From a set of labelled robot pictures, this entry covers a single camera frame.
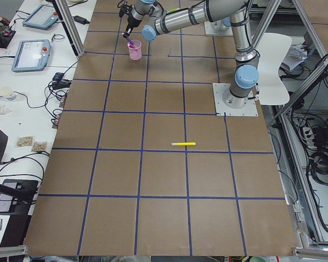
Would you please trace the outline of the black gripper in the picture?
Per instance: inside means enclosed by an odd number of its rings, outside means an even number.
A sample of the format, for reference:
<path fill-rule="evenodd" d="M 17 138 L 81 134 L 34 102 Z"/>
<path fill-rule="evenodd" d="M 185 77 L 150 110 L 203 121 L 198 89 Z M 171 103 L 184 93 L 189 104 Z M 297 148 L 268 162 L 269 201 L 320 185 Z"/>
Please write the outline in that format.
<path fill-rule="evenodd" d="M 138 27 L 138 20 L 129 16 L 127 18 L 127 27 L 125 32 L 122 34 L 124 38 L 129 38 L 131 32 L 133 31 L 134 28 Z"/>

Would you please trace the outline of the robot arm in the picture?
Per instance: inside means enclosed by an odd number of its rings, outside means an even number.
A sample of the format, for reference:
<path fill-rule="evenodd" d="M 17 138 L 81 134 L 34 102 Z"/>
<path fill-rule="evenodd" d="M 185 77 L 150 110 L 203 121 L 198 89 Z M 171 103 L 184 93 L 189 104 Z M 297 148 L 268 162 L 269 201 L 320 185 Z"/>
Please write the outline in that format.
<path fill-rule="evenodd" d="M 145 16 L 149 20 L 143 26 L 142 36 L 147 41 L 190 26 L 204 25 L 207 31 L 217 30 L 219 26 L 230 30 L 236 49 L 236 70 L 225 96 L 228 104 L 237 99 L 246 100 L 259 79 L 259 53 L 250 31 L 249 6 L 249 1 L 200 1 L 190 7 L 168 11 L 159 1 L 136 1 L 134 5 L 127 1 L 118 3 L 119 16 L 127 15 L 124 38 L 130 36 Z"/>

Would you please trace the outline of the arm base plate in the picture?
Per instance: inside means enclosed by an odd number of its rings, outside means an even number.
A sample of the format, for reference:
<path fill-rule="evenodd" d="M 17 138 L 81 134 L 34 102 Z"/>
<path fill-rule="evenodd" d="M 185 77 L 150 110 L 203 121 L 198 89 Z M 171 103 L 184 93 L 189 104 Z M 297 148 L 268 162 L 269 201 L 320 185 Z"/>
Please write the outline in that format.
<path fill-rule="evenodd" d="M 231 37 L 233 35 L 231 27 L 225 26 L 221 20 L 217 22 L 206 21 L 204 30 L 206 35 L 211 36 Z"/>
<path fill-rule="evenodd" d="M 213 96 L 217 116 L 258 117 L 252 91 L 245 98 L 236 98 L 230 93 L 229 83 L 213 83 Z"/>

